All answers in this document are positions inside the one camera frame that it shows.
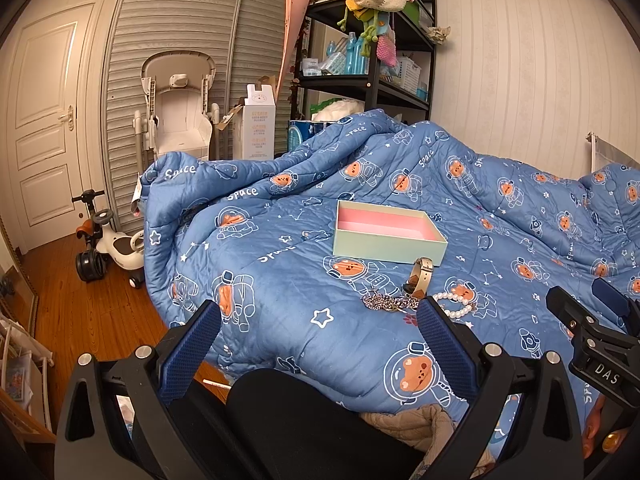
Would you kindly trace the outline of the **right human hand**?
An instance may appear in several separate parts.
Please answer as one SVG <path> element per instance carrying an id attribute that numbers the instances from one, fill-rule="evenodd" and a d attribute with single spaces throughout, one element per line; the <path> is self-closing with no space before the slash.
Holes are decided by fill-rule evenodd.
<path id="1" fill-rule="evenodd" d="M 586 418 L 585 430 L 582 433 L 582 457 L 588 458 L 597 448 L 598 433 L 602 427 L 602 412 L 605 408 L 606 396 L 601 394 L 596 404 Z M 600 449 L 606 454 L 614 454 L 622 445 L 623 440 L 629 434 L 629 429 L 617 429 L 610 431 L 601 441 Z"/>

